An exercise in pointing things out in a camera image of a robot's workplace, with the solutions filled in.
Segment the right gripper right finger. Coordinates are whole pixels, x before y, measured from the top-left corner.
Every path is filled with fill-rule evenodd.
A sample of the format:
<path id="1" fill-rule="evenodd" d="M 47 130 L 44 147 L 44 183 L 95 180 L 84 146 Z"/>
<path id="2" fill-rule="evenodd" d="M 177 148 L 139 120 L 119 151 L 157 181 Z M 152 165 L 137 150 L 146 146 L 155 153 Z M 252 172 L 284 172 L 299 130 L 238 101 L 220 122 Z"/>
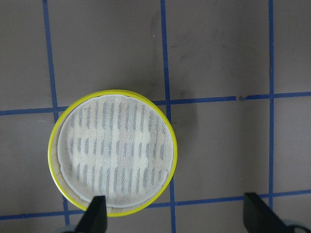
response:
<path id="1" fill-rule="evenodd" d="M 255 192 L 243 195 L 243 224 L 249 233 L 291 232 Z"/>

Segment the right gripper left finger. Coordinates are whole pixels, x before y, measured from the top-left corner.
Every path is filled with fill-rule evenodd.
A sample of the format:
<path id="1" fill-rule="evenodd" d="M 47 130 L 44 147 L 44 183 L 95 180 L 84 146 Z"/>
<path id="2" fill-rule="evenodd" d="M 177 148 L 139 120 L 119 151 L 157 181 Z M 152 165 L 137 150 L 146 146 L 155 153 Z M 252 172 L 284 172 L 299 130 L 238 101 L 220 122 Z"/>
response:
<path id="1" fill-rule="evenodd" d="M 107 211 L 105 196 L 95 196 L 78 225 L 76 233 L 105 233 L 107 230 Z"/>

